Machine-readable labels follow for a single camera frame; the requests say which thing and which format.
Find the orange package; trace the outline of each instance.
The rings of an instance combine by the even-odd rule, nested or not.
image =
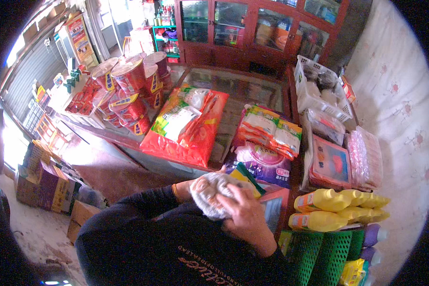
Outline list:
[[[179,93],[180,89],[174,89],[162,110],[167,110],[172,98],[178,97]],[[186,132],[182,134],[181,144],[150,130],[143,139],[140,149],[156,157],[207,168],[222,111],[229,95],[210,91],[209,98],[211,100],[205,102],[200,117],[191,122]]]

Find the red wooden cabinet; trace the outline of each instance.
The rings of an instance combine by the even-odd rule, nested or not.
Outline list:
[[[284,71],[301,54],[324,63],[349,0],[175,0],[182,62]]]

